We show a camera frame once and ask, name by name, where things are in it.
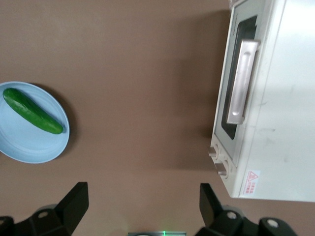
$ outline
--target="white toaster oven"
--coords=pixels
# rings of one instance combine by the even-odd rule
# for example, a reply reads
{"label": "white toaster oven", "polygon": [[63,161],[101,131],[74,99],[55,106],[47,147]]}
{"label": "white toaster oven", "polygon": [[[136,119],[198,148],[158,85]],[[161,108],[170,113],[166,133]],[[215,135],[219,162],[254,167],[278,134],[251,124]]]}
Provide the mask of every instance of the white toaster oven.
{"label": "white toaster oven", "polygon": [[210,156],[231,197],[315,202],[315,1],[232,7]]}

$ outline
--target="screw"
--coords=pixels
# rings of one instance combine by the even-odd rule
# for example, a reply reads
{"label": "screw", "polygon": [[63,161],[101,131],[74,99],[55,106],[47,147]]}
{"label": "screw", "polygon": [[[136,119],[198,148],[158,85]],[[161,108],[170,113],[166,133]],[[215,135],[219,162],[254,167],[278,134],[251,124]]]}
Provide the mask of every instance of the screw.
{"label": "screw", "polygon": [[237,218],[237,215],[234,212],[232,212],[232,211],[229,211],[226,215],[231,220],[235,220]]}
{"label": "screw", "polygon": [[48,212],[43,211],[43,212],[41,212],[40,214],[38,214],[38,217],[39,217],[39,218],[43,218],[43,217],[45,217],[45,216],[47,216],[47,215],[48,215]]}
{"label": "screw", "polygon": [[215,158],[217,156],[217,152],[214,147],[210,147],[209,154],[211,157]]}
{"label": "screw", "polygon": [[273,219],[269,219],[267,220],[267,223],[269,226],[273,227],[273,228],[277,228],[279,227],[279,224],[277,223],[277,221],[273,220]]}

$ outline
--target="red warning triangle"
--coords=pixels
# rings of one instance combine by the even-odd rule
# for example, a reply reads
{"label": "red warning triangle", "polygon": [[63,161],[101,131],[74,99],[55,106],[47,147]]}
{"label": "red warning triangle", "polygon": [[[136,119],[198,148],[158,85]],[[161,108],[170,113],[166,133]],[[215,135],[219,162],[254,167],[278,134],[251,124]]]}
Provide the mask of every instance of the red warning triangle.
{"label": "red warning triangle", "polygon": [[256,175],[253,171],[250,171],[248,174],[248,181],[253,181],[254,179],[258,178],[259,176]]}

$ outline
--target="oven knob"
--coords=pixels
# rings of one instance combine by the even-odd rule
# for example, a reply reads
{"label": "oven knob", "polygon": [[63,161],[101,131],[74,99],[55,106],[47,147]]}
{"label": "oven knob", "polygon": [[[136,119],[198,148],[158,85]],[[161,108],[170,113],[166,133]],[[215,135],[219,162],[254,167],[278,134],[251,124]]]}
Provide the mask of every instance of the oven knob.
{"label": "oven knob", "polygon": [[219,176],[227,176],[226,168],[222,162],[215,163],[215,167]]}
{"label": "oven knob", "polygon": [[217,151],[215,150],[214,147],[210,147],[210,149],[209,149],[209,155],[210,155],[212,158],[216,158],[216,156],[217,156]]}

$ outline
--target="oven handle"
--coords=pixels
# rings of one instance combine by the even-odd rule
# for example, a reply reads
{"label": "oven handle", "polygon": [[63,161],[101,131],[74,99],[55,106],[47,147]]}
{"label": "oven handle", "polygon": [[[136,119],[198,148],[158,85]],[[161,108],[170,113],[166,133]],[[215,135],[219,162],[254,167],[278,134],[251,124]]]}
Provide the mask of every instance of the oven handle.
{"label": "oven handle", "polygon": [[250,83],[255,53],[260,45],[259,41],[243,39],[236,67],[233,90],[228,106],[228,124],[242,124],[247,91]]}

